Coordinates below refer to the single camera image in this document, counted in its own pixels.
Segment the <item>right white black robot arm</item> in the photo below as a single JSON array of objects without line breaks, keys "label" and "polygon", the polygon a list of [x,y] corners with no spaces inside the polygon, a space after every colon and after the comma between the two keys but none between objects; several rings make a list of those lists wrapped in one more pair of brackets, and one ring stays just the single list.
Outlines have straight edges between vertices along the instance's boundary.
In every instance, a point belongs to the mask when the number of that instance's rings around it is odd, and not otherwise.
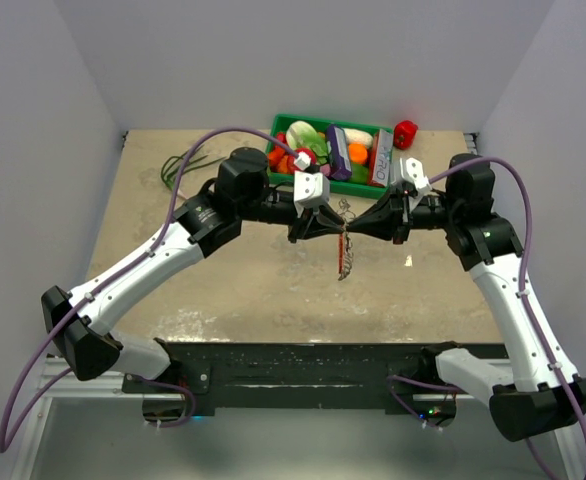
[{"label": "right white black robot arm", "polygon": [[454,156],[427,178],[415,159],[403,160],[396,180],[350,233],[395,244],[413,230],[441,229],[482,293],[511,364],[506,374],[455,342],[423,348],[413,384],[432,393],[459,389],[486,405],[511,442],[571,426],[586,413],[586,378],[555,338],[528,275],[531,238],[493,210],[493,160]]}]

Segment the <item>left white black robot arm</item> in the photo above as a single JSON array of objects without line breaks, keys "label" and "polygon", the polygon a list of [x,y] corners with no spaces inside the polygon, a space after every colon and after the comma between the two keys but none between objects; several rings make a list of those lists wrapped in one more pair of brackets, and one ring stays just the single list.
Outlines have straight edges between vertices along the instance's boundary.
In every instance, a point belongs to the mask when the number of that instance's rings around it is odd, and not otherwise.
[{"label": "left white black robot arm", "polygon": [[173,390],[180,368],[166,344],[116,332],[119,320],[178,272],[237,238],[245,221],[285,225],[290,242],[341,234],[343,219],[329,204],[330,184],[320,172],[297,172],[291,191],[270,186],[266,155],[234,150],[167,224],[91,281],[41,297],[46,330],[80,381],[107,371],[145,378],[158,392]]}]

